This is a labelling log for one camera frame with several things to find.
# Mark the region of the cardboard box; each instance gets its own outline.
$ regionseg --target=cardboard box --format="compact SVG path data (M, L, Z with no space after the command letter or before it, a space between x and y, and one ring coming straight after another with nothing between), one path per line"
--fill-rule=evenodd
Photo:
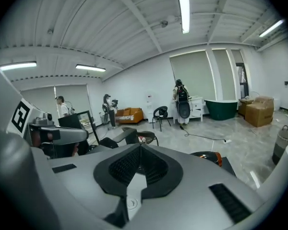
M272 122L273 112L273 98L259 96L252 104L246 106L245 121L255 127L268 125Z
M246 105L252 104L254 100L239 99L238 113L245 116Z

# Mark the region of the glossy floor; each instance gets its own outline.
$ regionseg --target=glossy floor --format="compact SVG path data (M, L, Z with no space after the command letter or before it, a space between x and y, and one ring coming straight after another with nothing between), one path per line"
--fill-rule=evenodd
M153 129L152 124L142 121L138 126L123 125L108 132L105 126L101 126L97 128L97 134L100 139L103 136L113 138L122 132L121 127L133 127L138 131L153 131L162 147L188 154L197 151L217 151L222 157L228 158L240 180L256 189L275 168L271 159L274 144L279 130L284 125L288 126L288 116L283 111L274 112L272 124L259 128L253 127L240 116L224 121L215 121L209 117L204 117L203 122L191 119L185 126L190 134L231 140L227 143L195 136L185 137L186 133L177 124L173 125L172 120L170 123L172 126L166 121L163 122L162 132L159 123Z

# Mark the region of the orange sofa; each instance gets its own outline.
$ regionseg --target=orange sofa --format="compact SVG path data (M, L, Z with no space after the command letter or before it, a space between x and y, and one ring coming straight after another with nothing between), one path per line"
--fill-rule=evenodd
M115 121L120 124L137 124L144 119L141 108L125 108L117 110Z

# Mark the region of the green bathtub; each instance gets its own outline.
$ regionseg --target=green bathtub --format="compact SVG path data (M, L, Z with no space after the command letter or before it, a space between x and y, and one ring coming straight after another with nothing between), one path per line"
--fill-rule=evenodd
M233 118L237 112L238 101L212 101L205 100L210 117L214 120Z

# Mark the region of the white ceiling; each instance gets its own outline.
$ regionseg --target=white ceiling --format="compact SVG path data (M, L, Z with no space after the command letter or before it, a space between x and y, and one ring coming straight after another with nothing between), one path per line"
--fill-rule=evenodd
M5 72L10 80L50 76L106 79L145 59L207 43L262 47L286 34L267 0L190 0L191 25L182 34L178 0L17 0L0 24L0 65L37 61ZM160 22L175 16L165 28ZM75 69L98 65L106 72Z

